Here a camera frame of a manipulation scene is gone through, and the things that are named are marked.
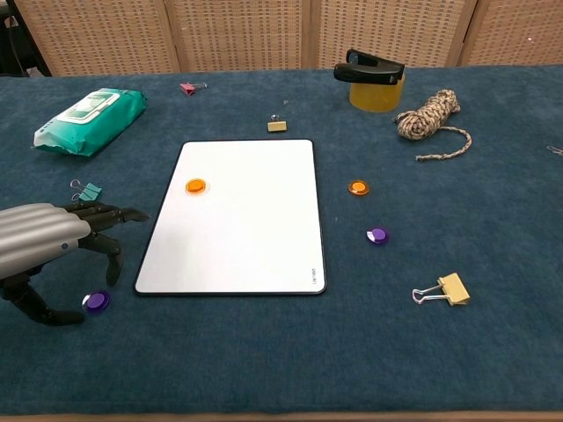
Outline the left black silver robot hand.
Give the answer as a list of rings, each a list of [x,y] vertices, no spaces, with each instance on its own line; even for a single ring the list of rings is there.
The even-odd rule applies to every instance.
[[[64,206],[32,203],[0,210],[0,297],[27,317],[46,326],[76,325],[84,315],[50,307],[30,285],[43,266],[83,249],[107,257],[106,284],[121,275],[121,243],[104,231],[125,222],[145,222],[149,216],[133,207],[99,201]]]

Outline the white rectangular board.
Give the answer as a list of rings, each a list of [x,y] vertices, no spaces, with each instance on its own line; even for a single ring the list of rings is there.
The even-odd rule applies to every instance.
[[[185,192],[202,178],[201,194]],[[139,295],[318,295],[327,286],[313,142],[182,145],[143,254]]]

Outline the teal binder clip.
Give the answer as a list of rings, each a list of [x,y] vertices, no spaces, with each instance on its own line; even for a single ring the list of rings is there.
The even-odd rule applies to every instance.
[[[95,201],[102,193],[100,187],[92,183],[84,185],[76,178],[70,181],[69,186],[76,190],[71,196],[72,201]]]

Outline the green wet wipes pack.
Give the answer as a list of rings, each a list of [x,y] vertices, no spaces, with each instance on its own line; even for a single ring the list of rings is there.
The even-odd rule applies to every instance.
[[[94,156],[146,109],[140,91],[102,88],[58,113],[34,133],[33,148],[73,156]]]

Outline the dark blue table mat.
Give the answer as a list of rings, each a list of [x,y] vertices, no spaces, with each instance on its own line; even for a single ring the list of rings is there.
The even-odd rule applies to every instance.
[[[157,213],[182,143],[256,139],[278,114],[311,139],[327,288],[314,297],[139,297],[148,223],[117,226],[125,263],[107,310],[37,324],[0,299],[0,415],[563,410],[563,66],[408,69],[414,109],[440,89],[473,139],[401,139],[329,70],[0,77],[0,209],[62,204],[77,178]],[[94,156],[33,148],[87,94],[140,91],[144,112]],[[370,192],[347,190],[364,180]],[[386,244],[366,231],[383,227]],[[457,273],[467,305],[416,304]]]

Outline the woven wooden folding screen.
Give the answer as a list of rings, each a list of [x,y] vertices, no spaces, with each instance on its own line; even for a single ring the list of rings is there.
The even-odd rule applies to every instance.
[[[563,0],[7,0],[53,76],[563,64]]]

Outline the yellow tape roll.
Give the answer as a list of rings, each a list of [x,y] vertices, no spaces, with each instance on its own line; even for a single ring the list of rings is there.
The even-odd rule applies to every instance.
[[[348,100],[352,106],[370,113],[387,113],[398,107],[405,77],[396,84],[350,84]]]

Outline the black stapler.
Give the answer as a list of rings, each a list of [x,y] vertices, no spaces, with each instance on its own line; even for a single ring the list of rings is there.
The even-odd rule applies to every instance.
[[[346,61],[333,68],[335,79],[351,84],[396,85],[404,75],[405,65],[350,48]]]

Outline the large gold binder clip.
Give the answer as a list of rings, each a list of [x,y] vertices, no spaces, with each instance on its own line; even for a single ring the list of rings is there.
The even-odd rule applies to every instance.
[[[450,306],[467,305],[470,294],[457,273],[439,277],[434,286],[425,289],[414,289],[412,299],[416,304],[445,300]]]

